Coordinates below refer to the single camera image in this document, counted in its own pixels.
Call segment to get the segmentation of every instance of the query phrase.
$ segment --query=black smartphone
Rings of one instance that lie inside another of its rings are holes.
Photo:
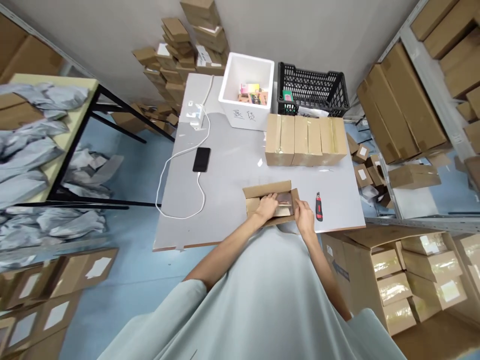
[[[193,163],[194,173],[205,173],[209,167],[210,148],[199,147],[196,149],[195,162]]]

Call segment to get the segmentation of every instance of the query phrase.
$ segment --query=white charging cable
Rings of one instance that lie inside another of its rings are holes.
[[[209,94],[210,94],[210,90],[212,89],[212,84],[214,83],[214,76],[212,75],[211,78],[210,78],[210,85],[208,86],[208,91],[206,92],[206,96],[205,96],[205,99],[203,99],[203,102],[201,104],[198,104],[200,105],[201,109],[203,110],[203,112],[205,113],[205,116],[206,116],[206,119],[208,120],[208,131],[206,132],[206,136],[205,138],[200,141],[197,145],[191,147],[191,148],[188,148],[186,150],[182,150],[182,151],[179,151],[177,152],[175,155],[172,155],[167,161],[165,161],[165,165],[163,166],[163,170],[161,171],[161,174],[160,174],[160,180],[158,181],[158,188],[156,189],[156,197],[155,197],[155,207],[156,209],[160,212],[160,214],[162,214],[164,217],[166,218],[170,218],[170,219],[178,219],[178,220],[185,220],[185,219],[189,219],[191,217],[194,217],[195,215],[197,215],[198,213],[200,213],[203,209],[204,209],[204,206],[205,206],[205,193],[202,189],[202,187],[200,186],[200,174],[201,172],[198,172],[197,173],[197,176],[196,176],[196,183],[201,191],[201,197],[202,197],[202,200],[201,200],[201,207],[200,207],[200,210],[198,210],[196,213],[194,213],[193,215],[190,215],[190,216],[187,216],[187,217],[177,217],[177,216],[170,216],[170,215],[167,215],[165,214],[160,208],[159,206],[157,205],[157,203],[159,202],[159,192],[160,192],[160,185],[162,184],[162,177],[164,176],[164,172],[165,172],[165,169],[167,168],[167,164],[170,162],[170,160],[172,160],[173,158],[176,158],[177,156],[179,155],[182,155],[182,154],[186,154],[192,150],[195,150],[197,149],[200,145],[202,145],[205,140],[207,140],[207,138],[209,137],[210,135],[210,127],[212,126],[212,123],[210,122],[210,118],[207,114],[207,112],[205,111],[205,102],[207,101],[207,98],[209,97]]]

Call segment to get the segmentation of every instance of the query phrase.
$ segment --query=white foam box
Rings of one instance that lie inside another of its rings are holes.
[[[223,75],[220,103],[233,128],[267,131],[267,117],[274,97],[275,62],[231,52]],[[260,84],[268,91],[268,103],[257,105],[238,101],[242,84]]]

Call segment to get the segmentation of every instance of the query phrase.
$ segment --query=white table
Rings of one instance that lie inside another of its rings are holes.
[[[183,249],[221,242],[246,218],[246,203],[242,188],[291,180],[298,188],[300,199],[315,209],[315,197],[320,192],[323,222],[315,221],[315,232],[357,229],[365,226],[360,195],[350,156],[334,166],[267,166],[265,133],[232,128],[218,102],[222,77],[215,77],[205,102],[211,120],[208,139],[202,147],[211,148],[208,171],[200,176],[206,195],[203,211],[186,220],[159,215],[153,251]],[[210,84],[210,76],[192,73],[186,83],[183,106],[187,102],[201,103]],[[195,131],[185,112],[180,114],[173,154],[198,144],[206,130]],[[164,213],[187,217],[202,205],[197,186],[197,173],[192,171],[196,150],[174,158],[168,170],[161,202]],[[295,231],[294,222],[287,224]]]

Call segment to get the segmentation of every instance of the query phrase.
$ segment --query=black plastic crate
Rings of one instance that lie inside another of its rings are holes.
[[[283,90],[291,91],[293,101],[284,100]],[[297,115],[302,106],[341,118],[350,109],[343,72],[301,70],[283,62],[278,63],[277,101],[281,115]]]

